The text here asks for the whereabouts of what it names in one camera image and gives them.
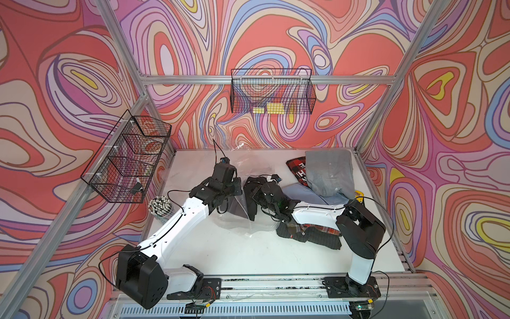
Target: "jar of pens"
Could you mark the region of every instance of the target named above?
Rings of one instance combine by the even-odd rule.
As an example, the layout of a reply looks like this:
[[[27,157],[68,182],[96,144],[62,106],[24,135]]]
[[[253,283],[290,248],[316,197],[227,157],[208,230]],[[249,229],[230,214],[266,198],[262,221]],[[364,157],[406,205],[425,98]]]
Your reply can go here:
[[[175,213],[167,196],[157,196],[149,202],[149,212],[162,223],[167,222]]]

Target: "psychedelic wallpaper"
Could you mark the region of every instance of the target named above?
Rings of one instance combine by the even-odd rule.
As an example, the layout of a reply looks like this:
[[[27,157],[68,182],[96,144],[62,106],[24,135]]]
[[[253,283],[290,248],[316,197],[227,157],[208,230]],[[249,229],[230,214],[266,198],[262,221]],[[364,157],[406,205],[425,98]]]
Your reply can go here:
[[[0,1],[0,294],[137,98],[90,1]],[[137,242],[146,215],[91,195],[17,318],[97,316],[111,291],[97,260]]]
[[[428,1],[124,0],[112,2],[143,75],[230,75],[310,67],[392,75]],[[154,85],[176,148],[355,145],[386,87],[318,85],[312,115],[232,114],[229,85]]]
[[[510,3],[453,0],[362,149],[453,318],[510,318]]]
[[[428,0],[110,0],[145,75],[309,66],[392,75]],[[363,156],[415,265],[454,317],[508,315],[508,2],[452,0]],[[354,146],[385,86],[319,85],[312,115],[232,114],[229,86],[155,85],[178,148]],[[0,293],[137,98],[94,0],[0,1]],[[168,153],[151,192],[163,181]],[[17,319],[101,318],[97,264],[145,205],[92,195]],[[104,263],[111,277],[116,259]]]

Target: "dark plaid fabric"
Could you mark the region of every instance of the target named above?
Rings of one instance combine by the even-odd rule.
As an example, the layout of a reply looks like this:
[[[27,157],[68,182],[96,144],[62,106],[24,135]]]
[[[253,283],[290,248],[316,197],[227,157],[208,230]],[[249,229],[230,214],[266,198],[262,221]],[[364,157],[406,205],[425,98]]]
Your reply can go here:
[[[323,232],[317,227],[321,228],[321,226],[317,225],[300,225],[292,219],[289,223],[280,223],[276,229],[276,234],[280,237],[292,238],[300,242],[310,241],[335,250],[342,247],[338,234],[335,235],[329,232]]]
[[[302,185],[309,187],[307,183],[307,170],[305,169],[306,157],[298,157],[287,161],[287,166]]]
[[[312,224],[298,224],[294,219],[292,219],[290,222],[286,223],[287,228],[289,229],[289,232],[291,234],[293,233],[302,233],[306,229],[310,227],[314,227],[317,230],[320,230],[323,233],[328,233],[335,236],[340,236],[340,232],[336,229],[319,226],[319,225],[312,225]]]

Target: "metal vent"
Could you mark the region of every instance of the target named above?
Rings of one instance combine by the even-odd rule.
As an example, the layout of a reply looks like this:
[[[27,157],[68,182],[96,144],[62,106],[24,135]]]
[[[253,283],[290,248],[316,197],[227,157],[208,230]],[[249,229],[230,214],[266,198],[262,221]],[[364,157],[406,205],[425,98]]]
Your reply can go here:
[[[275,315],[341,315],[351,314],[347,301],[306,301],[306,302],[232,302],[214,303],[205,311],[203,317],[230,316],[275,316]],[[146,310],[138,304],[124,304],[121,318],[160,318],[195,317],[195,311],[185,311],[183,304],[162,304]]]

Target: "mounting plate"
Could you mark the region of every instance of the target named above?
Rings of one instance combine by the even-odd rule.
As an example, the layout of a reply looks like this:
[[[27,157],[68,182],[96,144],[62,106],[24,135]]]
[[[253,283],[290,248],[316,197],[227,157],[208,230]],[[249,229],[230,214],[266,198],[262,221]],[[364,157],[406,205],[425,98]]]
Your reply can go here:
[[[345,277],[324,277],[323,280],[328,298],[352,298],[345,285]],[[369,277],[367,283],[362,287],[359,296],[361,298],[377,299],[381,297],[379,286],[374,277]]]
[[[166,295],[167,300],[190,300],[192,297],[194,300],[218,300],[220,299],[221,294],[221,278],[204,278],[202,284],[202,290],[198,296],[189,296],[184,292],[174,292],[169,295]]]

